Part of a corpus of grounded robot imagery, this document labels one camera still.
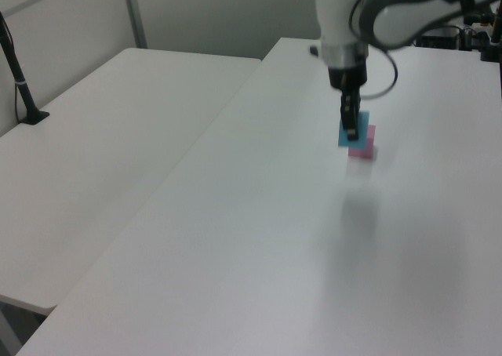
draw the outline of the pink block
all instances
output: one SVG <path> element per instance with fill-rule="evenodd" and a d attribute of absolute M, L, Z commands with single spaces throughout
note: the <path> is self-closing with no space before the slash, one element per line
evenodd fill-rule
<path fill-rule="evenodd" d="M 366 138 L 366 149 L 356 150 L 354 148 L 348 149 L 348 155 L 352 158 L 373 158 L 373 152 L 375 150 L 375 131 L 377 127 L 374 125 L 368 126 L 368 136 Z"/>

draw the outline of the table surface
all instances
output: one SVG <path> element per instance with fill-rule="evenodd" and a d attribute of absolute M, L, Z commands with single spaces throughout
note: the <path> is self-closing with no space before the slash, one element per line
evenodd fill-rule
<path fill-rule="evenodd" d="M 366 162 L 310 44 L 274 47 L 20 356 L 500 353 L 498 65 L 394 53 Z M 372 52 L 365 92 L 391 78 Z"/>
<path fill-rule="evenodd" d="M 127 49 L 0 138 L 0 300 L 49 313 L 259 64 Z"/>

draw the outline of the block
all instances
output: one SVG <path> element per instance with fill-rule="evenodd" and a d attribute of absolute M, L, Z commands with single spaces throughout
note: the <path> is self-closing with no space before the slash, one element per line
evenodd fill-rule
<path fill-rule="evenodd" d="M 352 158 L 373 158 L 373 152 L 375 150 L 375 131 L 377 127 L 374 125 L 368 126 L 368 132 L 366 137 L 366 149 L 359 150 L 356 148 L 349 148 L 348 155 Z"/>
<path fill-rule="evenodd" d="M 358 117 L 359 140 L 352 141 L 347 138 L 347 133 L 344 131 L 344 126 L 340 120 L 340 130 L 338 132 L 338 146 L 349 147 L 356 150 L 364 151 L 366 149 L 366 139 L 368 137 L 369 112 L 360 111 Z"/>

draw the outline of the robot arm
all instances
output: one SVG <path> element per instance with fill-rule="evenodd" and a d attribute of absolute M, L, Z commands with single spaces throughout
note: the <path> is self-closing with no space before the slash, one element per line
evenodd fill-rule
<path fill-rule="evenodd" d="M 368 44 L 383 51 L 407 46 L 435 24 L 496 0 L 316 0 L 322 59 L 331 86 L 342 92 L 341 117 L 358 139 L 359 89 L 366 83 Z"/>

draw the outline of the blue block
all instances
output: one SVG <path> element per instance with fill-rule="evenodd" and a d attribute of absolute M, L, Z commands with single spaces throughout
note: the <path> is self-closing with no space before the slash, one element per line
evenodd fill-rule
<path fill-rule="evenodd" d="M 366 149 L 366 139 L 368 138 L 369 112 L 360 111 L 358 119 L 359 140 L 352 141 L 347 138 L 347 133 L 344 130 L 342 121 L 340 120 L 340 131 L 338 133 L 338 146 L 349 147 L 356 150 Z"/>

